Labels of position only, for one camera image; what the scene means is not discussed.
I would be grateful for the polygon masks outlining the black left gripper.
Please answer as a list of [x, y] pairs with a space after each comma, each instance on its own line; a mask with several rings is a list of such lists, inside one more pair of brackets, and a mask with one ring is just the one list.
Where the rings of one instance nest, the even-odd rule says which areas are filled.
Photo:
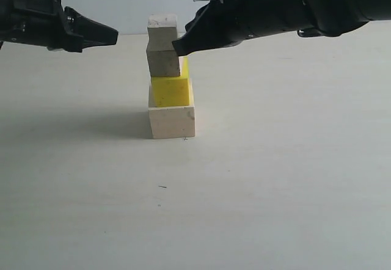
[[10, 5], [9, 42], [70, 53], [117, 43], [118, 30], [71, 7], [65, 7], [64, 11], [62, 0], [10, 0]]

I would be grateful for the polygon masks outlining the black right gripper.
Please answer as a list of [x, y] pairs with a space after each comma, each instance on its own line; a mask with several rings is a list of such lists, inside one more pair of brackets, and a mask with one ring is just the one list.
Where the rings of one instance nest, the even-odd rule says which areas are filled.
[[304, 26], [304, 0], [208, 0], [172, 46], [181, 57]]

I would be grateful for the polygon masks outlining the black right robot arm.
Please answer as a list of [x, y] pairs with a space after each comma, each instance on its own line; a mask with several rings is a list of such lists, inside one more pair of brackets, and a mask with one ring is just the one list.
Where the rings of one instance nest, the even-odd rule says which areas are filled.
[[390, 20], [390, 0], [207, 0], [173, 41], [179, 56], [236, 46], [260, 37], [338, 37]]

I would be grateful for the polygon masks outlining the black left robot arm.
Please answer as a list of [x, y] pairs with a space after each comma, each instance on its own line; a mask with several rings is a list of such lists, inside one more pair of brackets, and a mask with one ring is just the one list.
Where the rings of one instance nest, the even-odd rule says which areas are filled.
[[62, 0], [1, 0], [1, 44], [81, 53], [117, 44], [118, 30], [91, 20]]

